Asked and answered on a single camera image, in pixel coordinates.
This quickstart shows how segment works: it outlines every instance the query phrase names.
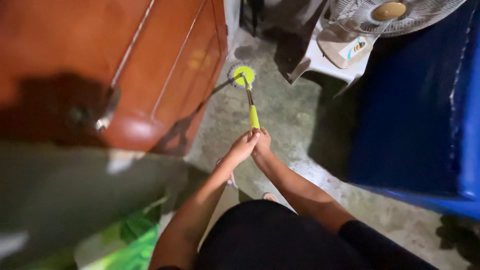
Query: hand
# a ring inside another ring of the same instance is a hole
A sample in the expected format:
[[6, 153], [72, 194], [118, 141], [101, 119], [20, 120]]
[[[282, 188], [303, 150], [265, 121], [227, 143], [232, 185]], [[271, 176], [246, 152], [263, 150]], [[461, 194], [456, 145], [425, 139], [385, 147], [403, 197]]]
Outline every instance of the hand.
[[240, 136], [240, 138], [233, 143], [230, 151], [225, 155], [225, 159], [233, 162], [235, 166], [246, 160], [260, 139], [260, 133], [258, 129], [256, 129], [256, 131], [249, 130]]
[[260, 139], [252, 151], [252, 157], [255, 158], [270, 152], [270, 143], [272, 142], [272, 138], [264, 127], [261, 127], [260, 130], [254, 128], [254, 131], [258, 131], [260, 133]]

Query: person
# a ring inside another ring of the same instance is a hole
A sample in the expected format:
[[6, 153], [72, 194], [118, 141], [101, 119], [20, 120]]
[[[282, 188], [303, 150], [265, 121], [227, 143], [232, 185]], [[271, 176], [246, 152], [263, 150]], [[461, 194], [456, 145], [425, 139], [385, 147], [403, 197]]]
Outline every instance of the person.
[[[435, 269], [289, 169], [270, 142], [262, 127], [233, 143], [161, 234], [149, 270]], [[240, 203], [218, 219], [198, 250], [229, 176], [249, 155], [297, 213], [271, 200]]]

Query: wooden cabinet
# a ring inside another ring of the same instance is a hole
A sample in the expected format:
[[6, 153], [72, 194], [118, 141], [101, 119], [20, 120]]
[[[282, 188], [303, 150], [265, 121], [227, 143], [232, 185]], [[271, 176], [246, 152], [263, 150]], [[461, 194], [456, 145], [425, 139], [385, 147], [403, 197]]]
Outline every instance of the wooden cabinet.
[[222, 0], [3, 1], [0, 136], [184, 155], [226, 53]]

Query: white plastic chair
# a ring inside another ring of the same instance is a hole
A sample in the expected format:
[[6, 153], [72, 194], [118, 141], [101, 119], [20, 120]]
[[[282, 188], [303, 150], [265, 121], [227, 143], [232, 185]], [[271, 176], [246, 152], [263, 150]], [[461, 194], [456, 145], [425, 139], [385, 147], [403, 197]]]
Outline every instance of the white plastic chair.
[[336, 96], [338, 96], [345, 92], [345, 90], [353, 83], [358, 81], [360, 77], [362, 77], [363, 73], [365, 72], [370, 53], [365, 56], [360, 62], [346, 69], [337, 68], [332, 62], [330, 62], [328, 58], [324, 56], [324, 54], [320, 50], [320, 47], [318, 47], [317, 36], [318, 33], [320, 33], [322, 30], [322, 25], [328, 23], [328, 21], [324, 18], [324, 15], [325, 12], [329, 9], [329, 1], [325, 1], [327, 1], [327, 3], [325, 3], [325, 7], [322, 10], [320, 19], [317, 21], [315, 29], [312, 33], [312, 37], [310, 38], [310, 42], [308, 44], [307, 51], [305, 52], [303, 59], [289, 76], [288, 80], [290, 84], [293, 84], [305, 71], [320, 72], [343, 80], [347, 83], [347, 85], [336, 94]]

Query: electric fan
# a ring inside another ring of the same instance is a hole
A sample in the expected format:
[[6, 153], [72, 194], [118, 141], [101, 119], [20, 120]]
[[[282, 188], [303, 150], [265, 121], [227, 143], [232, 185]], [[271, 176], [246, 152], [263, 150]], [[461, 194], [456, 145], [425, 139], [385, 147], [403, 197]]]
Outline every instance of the electric fan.
[[325, 56], [348, 68], [372, 50], [379, 37], [430, 26], [466, 0], [330, 0], [330, 19], [317, 37]]

